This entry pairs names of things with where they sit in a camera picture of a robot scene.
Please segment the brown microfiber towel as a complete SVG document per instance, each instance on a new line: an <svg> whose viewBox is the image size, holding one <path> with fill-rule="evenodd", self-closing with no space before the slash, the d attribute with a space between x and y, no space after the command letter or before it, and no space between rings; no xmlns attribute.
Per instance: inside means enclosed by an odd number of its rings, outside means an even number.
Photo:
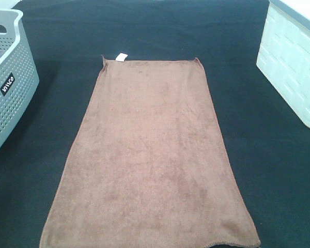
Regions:
<svg viewBox="0 0 310 248"><path fill-rule="evenodd" d="M104 59L40 247L259 247L199 59Z"/></svg>

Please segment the black table cloth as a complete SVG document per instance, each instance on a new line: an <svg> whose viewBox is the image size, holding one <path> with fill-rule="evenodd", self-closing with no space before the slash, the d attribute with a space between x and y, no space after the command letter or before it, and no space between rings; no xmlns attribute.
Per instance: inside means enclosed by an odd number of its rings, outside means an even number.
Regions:
<svg viewBox="0 0 310 248"><path fill-rule="evenodd" d="M0 247L38 247L103 58L202 63L262 247L310 247L310 129L256 67L268 1L22 1L38 88L0 149Z"/></svg>

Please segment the grey perforated laundry basket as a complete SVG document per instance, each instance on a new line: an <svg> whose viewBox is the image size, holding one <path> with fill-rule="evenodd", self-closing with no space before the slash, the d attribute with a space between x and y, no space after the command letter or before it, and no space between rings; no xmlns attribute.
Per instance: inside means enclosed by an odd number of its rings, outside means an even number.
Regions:
<svg viewBox="0 0 310 248"><path fill-rule="evenodd" d="M0 9L0 148L28 107L39 76L22 23L23 12Z"/></svg>

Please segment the white woven-pattern storage bin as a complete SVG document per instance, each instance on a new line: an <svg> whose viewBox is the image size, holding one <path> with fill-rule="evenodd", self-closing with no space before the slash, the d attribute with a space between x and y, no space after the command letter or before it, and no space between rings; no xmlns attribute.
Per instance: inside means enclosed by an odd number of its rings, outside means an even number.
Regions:
<svg viewBox="0 0 310 248"><path fill-rule="evenodd" d="M270 1L256 66L310 128L310 1Z"/></svg>

